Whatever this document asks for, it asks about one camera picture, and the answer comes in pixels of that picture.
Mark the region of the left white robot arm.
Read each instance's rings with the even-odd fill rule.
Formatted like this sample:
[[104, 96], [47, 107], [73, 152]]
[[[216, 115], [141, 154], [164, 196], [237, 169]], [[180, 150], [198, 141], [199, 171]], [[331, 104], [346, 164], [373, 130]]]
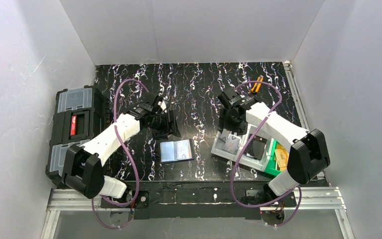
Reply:
[[62, 183], [86, 198], [107, 196], [120, 199], [128, 186], [105, 174], [107, 160], [125, 142], [149, 128], [154, 139], [181, 135], [174, 110], [168, 110], [164, 99], [148, 93], [127, 112], [114, 117], [114, 122], [99, 135], [81, 145], [72, 145], [66, 152]]

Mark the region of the white printed credit card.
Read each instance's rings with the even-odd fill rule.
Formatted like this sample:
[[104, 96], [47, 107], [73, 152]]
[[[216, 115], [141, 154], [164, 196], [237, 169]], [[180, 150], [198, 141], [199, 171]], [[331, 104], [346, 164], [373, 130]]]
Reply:
[[186, 160], [192, 158], [191, 144], [189, 140], [180, 140], [176, 142], [177, 160]]

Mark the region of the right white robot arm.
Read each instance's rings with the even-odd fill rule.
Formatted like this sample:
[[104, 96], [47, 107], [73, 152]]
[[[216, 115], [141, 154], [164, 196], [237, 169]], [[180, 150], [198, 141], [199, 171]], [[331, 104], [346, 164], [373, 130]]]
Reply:
[[330, 165], [325, 136], [320, 130], [309, 131], [292, 124], [254, 94], [242, 96], [229, 88], [218, 99], [222, 104], [219, 129], [243, 135], [252, 124], [289, 153], [286, 170], [264, 186], [262, 195], [265, 198], [275, 199], [297, 185], [308, 183]]

